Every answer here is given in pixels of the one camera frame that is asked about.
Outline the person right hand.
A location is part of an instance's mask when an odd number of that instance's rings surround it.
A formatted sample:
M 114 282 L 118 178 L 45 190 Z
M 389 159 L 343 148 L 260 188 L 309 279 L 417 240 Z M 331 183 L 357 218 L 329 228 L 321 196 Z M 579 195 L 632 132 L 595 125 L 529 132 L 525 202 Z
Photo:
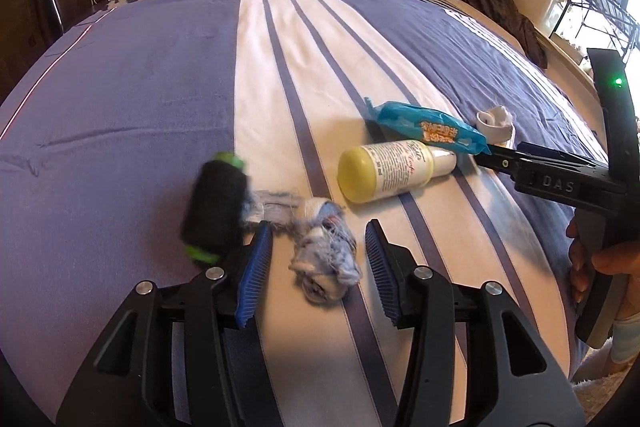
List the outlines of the person right hand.
M 570 257 L 570 285 L 576 303 L 581 303 L 588 289 L 587 248 L 579 238 L 576 219 L 567 225 L 566 236 L 572 240 L 568 257 Z M 623 299 L 616 317 L 628 319 L 639 312 L 639 242 L 618 244 L 604 251 L 592 254 L 590 260 L 593 268 L 605 275 L 628 275 L 626 296 Z

